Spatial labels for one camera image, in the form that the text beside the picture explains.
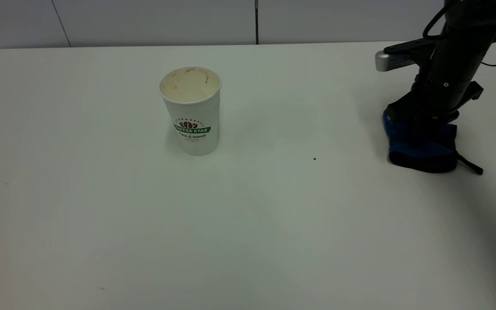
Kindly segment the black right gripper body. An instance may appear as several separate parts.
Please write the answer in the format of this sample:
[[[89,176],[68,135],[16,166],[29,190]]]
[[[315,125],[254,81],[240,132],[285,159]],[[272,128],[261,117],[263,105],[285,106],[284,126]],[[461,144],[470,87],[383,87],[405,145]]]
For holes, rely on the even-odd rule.
[[[411,90],[384,111],[388,122],[414,121],[425,126],[447,124],[459,108],[480,98],[484,89],[470,79],[417,79]]]

